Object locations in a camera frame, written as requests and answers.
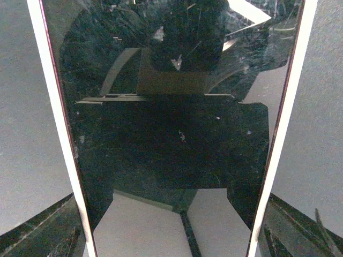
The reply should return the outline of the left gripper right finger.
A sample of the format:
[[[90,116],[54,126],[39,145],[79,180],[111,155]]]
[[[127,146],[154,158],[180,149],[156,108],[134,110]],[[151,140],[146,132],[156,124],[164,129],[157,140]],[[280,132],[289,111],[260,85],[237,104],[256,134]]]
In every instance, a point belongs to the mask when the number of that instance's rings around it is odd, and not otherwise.
[[[271,194],[258,237],[261,256],[342,256],[342,238]]]

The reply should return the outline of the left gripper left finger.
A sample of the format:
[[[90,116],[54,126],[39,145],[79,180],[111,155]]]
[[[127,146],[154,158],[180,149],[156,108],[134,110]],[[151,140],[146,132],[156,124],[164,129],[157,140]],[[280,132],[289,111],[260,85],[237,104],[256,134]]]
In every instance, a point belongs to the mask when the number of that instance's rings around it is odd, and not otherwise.
[[[86,239],[73,193],[1,235],[1,256],[83,256]]]

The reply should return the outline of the phone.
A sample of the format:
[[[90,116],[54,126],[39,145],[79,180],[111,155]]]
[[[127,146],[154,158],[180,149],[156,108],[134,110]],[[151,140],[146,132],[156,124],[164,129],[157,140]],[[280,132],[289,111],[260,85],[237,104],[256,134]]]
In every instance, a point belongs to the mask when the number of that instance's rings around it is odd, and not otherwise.
[[[89,256],[109,178],[232,189],[254,256],[316,1],[28,1]]]

